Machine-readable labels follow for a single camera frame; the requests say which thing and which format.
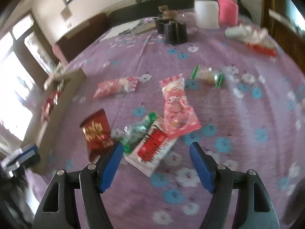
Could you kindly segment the dark red gold snack bag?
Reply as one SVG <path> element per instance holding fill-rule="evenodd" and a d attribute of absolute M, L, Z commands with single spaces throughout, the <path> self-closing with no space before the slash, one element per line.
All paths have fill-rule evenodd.
<path fill-rule="evenodd" d="M 86 141 L 90 162 L 109 152 L 114 144 L 111 129 L 104 109 L 92 113 L 80 123 Z"/>

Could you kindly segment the green clear candy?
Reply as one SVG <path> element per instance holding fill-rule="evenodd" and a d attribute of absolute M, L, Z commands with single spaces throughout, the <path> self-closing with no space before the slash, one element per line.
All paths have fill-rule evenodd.
<path fill-rule="evenodd" d="M 124 128 L 123 135 L 119 140 L 123 145 L 125 154 L 130 154 L 134 150 L 157 118 L 157 112 L 153 111 L 146 115 L 141 121 L 127 125 Z"/>

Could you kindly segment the red white snack sachet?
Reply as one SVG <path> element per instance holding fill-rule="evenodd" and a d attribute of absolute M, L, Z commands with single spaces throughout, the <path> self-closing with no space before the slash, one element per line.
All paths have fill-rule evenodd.
<path fill-rule="evenodd" d="M 177 138 L 168 139 L 164 119 L 158 117 L 132 153 L 125 156 L 125 160 L 150 177 L 176 141 Z"/>

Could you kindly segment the pink My Melody candy bag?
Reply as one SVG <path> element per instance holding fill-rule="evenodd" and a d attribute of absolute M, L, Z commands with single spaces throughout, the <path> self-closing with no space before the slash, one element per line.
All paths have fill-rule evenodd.
<path fill-rule="evenodd" d="M 164 127 L 169 139 L 201 129 L 201 124 L 185 93 L 182 73 L 159 81 L 164 97 Z"/>

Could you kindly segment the pink Hello Kitty snack bag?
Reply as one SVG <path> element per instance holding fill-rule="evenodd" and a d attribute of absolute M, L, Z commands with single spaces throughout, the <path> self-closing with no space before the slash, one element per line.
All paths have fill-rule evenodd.
<path fill-rule="evenodd" d="M 138 81 L 138 77 L 121 77 L 101 82 L 97 86 L 94 98 L 133 92 Z"/>

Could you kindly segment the green cake snack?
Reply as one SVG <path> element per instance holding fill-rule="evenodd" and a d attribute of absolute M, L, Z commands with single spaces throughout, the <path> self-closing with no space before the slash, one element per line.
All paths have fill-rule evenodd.
<path fill-rule="evenodd" d="M 224 73 L 220 70 L 213 69 L 211 67 L 204 67 L 197 65 L 191 76 L 191 80 L 200 79 L 206 82 L 207 84 L 215 86 L 215 88 L 220 88 L 222 81 L 224 79 Z"/>

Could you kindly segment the red snack packets in box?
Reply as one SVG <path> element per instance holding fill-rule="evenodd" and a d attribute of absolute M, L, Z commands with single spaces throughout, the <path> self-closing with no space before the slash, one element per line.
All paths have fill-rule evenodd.
<path fill-rule="evenodd" d="M 51 112 L 58 105 L 58 100 L 61 93 L 62 92 L 60 91 L 53 91 L 51 92 L 51 95 L 45 100 L 41 109 L 41 120 L 43 122 L 50 120 Z"/>

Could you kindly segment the cardboard box tray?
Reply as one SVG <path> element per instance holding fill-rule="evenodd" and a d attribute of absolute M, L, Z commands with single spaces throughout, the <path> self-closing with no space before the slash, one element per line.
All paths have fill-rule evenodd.
<path fill-rule="evenodd" d="M 86 79 L 81 68 L 55 77 L 43 99 L 39 115 L 35 143 L 38 146 L 40 161 L 35 166 L 37 172 L 43 172 L 47 165 L 50 150 L 55 141 L 57 129 L 61 124 L 66 109 L 72 102 L 76 92 Z"/>

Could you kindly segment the purple floral tablecloth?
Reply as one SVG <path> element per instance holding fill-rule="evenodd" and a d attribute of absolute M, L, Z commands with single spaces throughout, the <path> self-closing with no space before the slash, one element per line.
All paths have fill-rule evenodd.
<path fill-rule="evenodd" d="M 88 163 L 80 123 L 104 109 L 113 136 L 150 112 L 186 129 L 149 177 L 123 160 L 102 196 L 114 228 L 198 228 L 211 196 L 189 156 L 197 141 L 218 163 L 258 172 L 280 223 L 304 178 L 304 75 L 281 49 L 255 53 L 223 30 L 197 28 L 171 46 L 156 31 L 97 40 L 70 62 L 86 80 L 61 118 L 42 175 L 28 175 L 41 199 L 58 169 Z"/>

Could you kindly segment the white paper pad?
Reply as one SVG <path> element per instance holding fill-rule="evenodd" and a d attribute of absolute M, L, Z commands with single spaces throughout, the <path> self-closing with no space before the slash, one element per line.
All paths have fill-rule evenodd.
<path fill-rule="evenodd" d="M 117 25 L 106 31 L 102 36 L 98 38 L 99 41 L 103 41 L 112 37 L 116 37 L 126 31 L 132 30 L 134 27 L 136 27 L 141 20 L 136 20 L 132 22 L 127 22 L 121 25 Z"/>

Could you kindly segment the black pot figurine near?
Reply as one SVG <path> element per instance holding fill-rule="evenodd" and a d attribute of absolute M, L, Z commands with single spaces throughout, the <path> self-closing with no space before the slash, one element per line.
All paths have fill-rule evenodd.
<path fill-rule="evenodd" d="M 186 24 L 178 19 L 176 10 L 163 12 L 165 41 L 170 45 L 183 44 L 187 42 Z"/>

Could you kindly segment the black pot figurine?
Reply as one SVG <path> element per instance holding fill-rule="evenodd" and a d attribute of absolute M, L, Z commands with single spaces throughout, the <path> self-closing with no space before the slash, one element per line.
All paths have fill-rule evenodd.
<path fill-rule="evenodd" d="M 159 14 L 155 18 L 156 29 L 158 34 L 164 34 L 164 24 L 168 22 L 168 19 L 164 17 L 164 12 L 168 11 L 169 8 L 167 5 L 162 5 L 158 7 Z"/>
<path fill-rule="evenodd" d="M 163 12 L 165 41 L 170 45 L 183 44 L 187 42 L 186 24 L 178 19 L 176 10 Z"/>

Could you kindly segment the small colourful booklet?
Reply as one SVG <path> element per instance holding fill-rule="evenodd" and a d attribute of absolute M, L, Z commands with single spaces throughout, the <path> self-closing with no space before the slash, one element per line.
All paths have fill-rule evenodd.
<path fill-rule="evenodd" d="M 151 31 L 151 30 L 154 30 L 156 28 L 156 23 L 155 21 L 151 21 L 149 23 L 144 23 L 144 24 L 141 24 L 137 27 L 135 27 L 131 33 L 134 35 L 134 36 L 137 36 L 137 35 L 141 35 L 143 33 L 146 33 L 148 31 Z"/>

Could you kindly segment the white plastic jar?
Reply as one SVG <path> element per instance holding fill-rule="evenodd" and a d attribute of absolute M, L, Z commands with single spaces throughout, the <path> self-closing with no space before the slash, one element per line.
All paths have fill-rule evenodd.
<path fill-rule="evenodd" d="M 206 30 L 219 29 L 219 4 L 210 0 L 194 1 L 194 17 L 197 27 Z"/>

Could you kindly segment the pink water bottle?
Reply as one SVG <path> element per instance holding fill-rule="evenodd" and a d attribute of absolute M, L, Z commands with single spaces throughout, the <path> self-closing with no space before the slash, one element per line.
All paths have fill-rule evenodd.
<path fill-rule="evenodd" d="M 219 23 L 236 26 L 238 23 L 238 0 L 217 0 L 219 5 Z"/>

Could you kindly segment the black pot figurine far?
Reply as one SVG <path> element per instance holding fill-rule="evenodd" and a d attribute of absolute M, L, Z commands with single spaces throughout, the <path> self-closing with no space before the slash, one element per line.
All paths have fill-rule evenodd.
<path fill-rule="evenodd" d="M 168 22 L 168 19 L 164 17 L 164 12 L 168 11 L 169 8 L 167 5 L 162 5 L 158 7 L 159 14 L 155 18 L 156 29 L 158 34 L 164 34 L 164 24 Z"/>

